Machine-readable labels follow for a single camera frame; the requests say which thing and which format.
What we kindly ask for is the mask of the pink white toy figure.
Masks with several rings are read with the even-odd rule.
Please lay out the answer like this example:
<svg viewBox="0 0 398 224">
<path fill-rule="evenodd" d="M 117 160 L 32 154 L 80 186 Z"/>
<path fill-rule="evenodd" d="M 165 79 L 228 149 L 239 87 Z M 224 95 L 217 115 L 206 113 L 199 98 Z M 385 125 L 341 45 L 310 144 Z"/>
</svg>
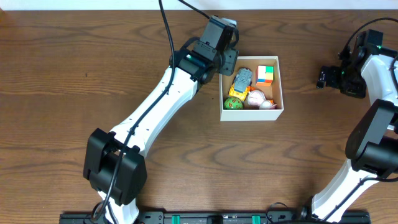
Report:
<svg viewBox="0 0 398 224">
<path fill-rule="evenodd" d="M 246 97 L 246 101 L 248 105 L 256 106 L 260 110 L 274 110 L 277 107 L 272 100 L 266 98 L 261 90 L 250 91 Z"/>
</svg>

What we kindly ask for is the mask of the yellow grey toy truck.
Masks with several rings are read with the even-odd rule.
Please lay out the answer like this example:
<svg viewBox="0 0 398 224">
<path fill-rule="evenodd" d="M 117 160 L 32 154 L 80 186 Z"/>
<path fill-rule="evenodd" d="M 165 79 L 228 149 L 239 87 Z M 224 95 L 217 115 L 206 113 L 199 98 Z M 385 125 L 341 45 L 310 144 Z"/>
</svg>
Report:
<svg viewBox="0 0 398 224">
<path fill-rule="evenodd" d="M 248 68 L 240 68 L 233 80 L 228 96 L 245 101 L 252 84 L 252 71 Z"/>
</svg>

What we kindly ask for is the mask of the colourful puzzle cube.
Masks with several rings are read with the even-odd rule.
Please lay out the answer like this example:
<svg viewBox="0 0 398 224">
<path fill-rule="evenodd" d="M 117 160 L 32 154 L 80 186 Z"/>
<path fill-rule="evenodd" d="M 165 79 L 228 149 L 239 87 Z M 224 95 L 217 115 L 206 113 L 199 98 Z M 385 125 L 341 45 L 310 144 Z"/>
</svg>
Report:
<svg viewBox="0 0 398 224">
<path fill-rule="evenodd" d="M 256 85 L 271 86 L 274 80 L 274 67 L 268 65 L 258 65 L 256 70 Z"/>
</svg>

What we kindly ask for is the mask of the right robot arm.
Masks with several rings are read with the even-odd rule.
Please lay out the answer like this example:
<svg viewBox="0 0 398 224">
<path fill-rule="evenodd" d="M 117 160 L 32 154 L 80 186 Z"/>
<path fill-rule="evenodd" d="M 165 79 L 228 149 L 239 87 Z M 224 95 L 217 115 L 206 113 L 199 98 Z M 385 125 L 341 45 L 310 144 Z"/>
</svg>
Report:
<svg viewBox="0 0 398 224">
<path fill-rule="evenodd" d="M 371 106 L 348 137 L 342 168 L 302 207 L 299 220 L 338 223 L 365 190 L 395 181 L 390 176 L 397 173 L 397 140 L 385 132 L 397 131 L 397 51 L 383 47 L 382 32 L 369 29 L 356 35 L 354 47 L 339 54 L 339 67 L 321 68 L 317 88 L 368 96 Z"/>
</svg>

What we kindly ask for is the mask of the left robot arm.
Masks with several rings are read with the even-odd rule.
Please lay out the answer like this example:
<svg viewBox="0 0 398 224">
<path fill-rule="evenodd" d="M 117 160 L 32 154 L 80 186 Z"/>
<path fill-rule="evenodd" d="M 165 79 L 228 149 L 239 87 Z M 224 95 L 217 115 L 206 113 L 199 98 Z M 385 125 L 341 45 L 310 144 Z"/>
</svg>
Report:
<svg viewBox="0 0 398 224">
<path fill-rule="evenodd" d="M 214 74 L 233 74 L 238 41 L 236 21 L 211 16 L 201 37 L 192 37 L 172 51 L 162 79 L 132 114 L 108 133 L 93 131 L 86 145 L 83 176 L 102 201 L 90 215 L 92 223 L 136 221 L 136 197 L 147 180 L 145 158 L 151 145 Z"/>
</svg>

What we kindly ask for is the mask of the green numbered ball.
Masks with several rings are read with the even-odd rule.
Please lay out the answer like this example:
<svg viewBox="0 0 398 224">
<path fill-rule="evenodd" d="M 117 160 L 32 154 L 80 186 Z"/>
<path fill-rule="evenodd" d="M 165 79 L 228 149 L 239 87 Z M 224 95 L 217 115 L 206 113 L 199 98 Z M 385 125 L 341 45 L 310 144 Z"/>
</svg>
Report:
<svg viewBox="0 0 398 224">
<path fill-rule="evenodd" d="M 224 110 L 242 110 L 243 107 L 243 102 L 234 96 L 228 97 L 223 103 Z"/>
</svg>

